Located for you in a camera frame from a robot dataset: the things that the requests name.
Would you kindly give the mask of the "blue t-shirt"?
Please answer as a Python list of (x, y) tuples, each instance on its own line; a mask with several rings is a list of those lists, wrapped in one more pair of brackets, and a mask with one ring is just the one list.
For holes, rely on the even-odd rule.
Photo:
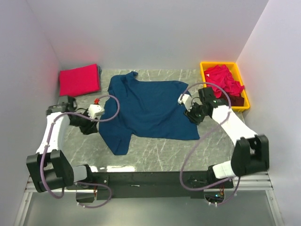
[(117, 116), (99, 124), (99, 134), (114, 155), (126, 155), (131, 136), (175, 140), (198, 140), (196, 124), (184, 115), (178, 98), (188, 87), (181, 81), (138, 81), (130, 72), (111, 78), (109, 98), (101, 119)]

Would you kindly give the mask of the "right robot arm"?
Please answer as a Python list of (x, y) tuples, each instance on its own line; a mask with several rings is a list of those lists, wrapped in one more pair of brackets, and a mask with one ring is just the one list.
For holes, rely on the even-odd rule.
[(225, 99), (217, 99), (211, 87), (198, 90), (201, 104), (193, 101), (188, 94), (182, 94), (178, 103), (184, 105), (184, 114), (199, 125), (209, 116), (230, 137), (234, 144), (229, 161), (210, 166), (207, 170), (208, 187), (217, 188), (226, 179), (241, 177), (269, 169), (269, 140), (248, 128), (233, 112)]

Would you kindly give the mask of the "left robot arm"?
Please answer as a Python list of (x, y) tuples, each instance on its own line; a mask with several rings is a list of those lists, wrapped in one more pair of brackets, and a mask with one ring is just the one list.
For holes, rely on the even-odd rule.
[(65, 132), (68, 126), (78, 127), (82, 134), (97, 133), (97, 122), (82, 118), (88, 117), (88, 109), (76, 113), (76, 99), (71, 96), (59, 97), (56, 105), (46, 110), (47, 127), (43, 140), (34, 155), (26, 159), (26, 166), (37, 192), (46, 191), (41, 173), (44, 173), (50, 190), (72, 186), (75, 182), (83, 189), (93, 186), (94, 177), (89, 165), (72, 167), (62, 152)]

